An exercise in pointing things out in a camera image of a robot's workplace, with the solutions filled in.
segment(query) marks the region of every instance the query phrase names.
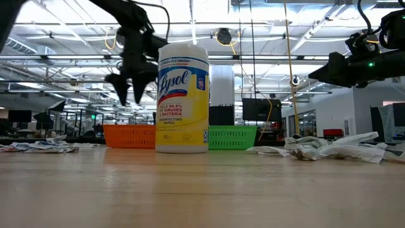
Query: table surface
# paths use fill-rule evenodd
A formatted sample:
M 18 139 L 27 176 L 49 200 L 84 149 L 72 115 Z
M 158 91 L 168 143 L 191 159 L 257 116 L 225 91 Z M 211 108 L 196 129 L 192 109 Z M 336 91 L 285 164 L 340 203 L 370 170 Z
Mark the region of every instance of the table surface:
M 0 153 L 0 227 L 402 227 L 405 165 L 141 149 Z

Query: red object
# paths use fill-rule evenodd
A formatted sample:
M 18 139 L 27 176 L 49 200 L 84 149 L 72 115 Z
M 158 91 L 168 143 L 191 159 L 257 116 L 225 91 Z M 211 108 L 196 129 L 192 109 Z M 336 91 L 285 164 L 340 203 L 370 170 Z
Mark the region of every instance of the red object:
M 343 136 L 343 130 L 342 129 L 324 129 L 323 130 L 323 137 L 325 136 Z

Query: yellow label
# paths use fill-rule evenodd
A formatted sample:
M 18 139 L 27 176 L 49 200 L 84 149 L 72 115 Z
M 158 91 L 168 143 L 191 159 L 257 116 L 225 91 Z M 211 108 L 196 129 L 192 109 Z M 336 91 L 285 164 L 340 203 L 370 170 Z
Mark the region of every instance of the yellow label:
M 208 67 L 187 57 L 159 64 L 156 144 L 207 145 Z

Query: lysol logo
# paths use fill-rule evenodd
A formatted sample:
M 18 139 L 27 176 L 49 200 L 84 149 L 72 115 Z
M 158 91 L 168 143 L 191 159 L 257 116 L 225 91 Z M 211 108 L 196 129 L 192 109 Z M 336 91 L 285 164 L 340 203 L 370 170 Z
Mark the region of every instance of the lysol logo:
M 178 76 L 168 76 L 166 73 L 165 75 L 162 76 L 162 78 L 159 81 L 159 104 L 168 99 L 168 98 L 174 98 L 178 96 L 186 96 L 187 95 L 187 84 L 188 84 L 188 79 L 189 79 L 189 74 L 190 72 L 188 70 L 185 70 L 183 74 L 178 75 Z

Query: plastic basket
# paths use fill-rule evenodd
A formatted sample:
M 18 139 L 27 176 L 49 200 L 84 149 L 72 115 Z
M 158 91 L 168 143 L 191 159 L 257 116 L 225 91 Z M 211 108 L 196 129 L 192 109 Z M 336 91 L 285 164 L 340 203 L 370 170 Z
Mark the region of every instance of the plastic basket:
M 155 125 L 103 125 L 103 129 L 108 147 L 154 148 Z
M 257 126 L 209 126 L 209 149 L 247 149 L 254 146 Z

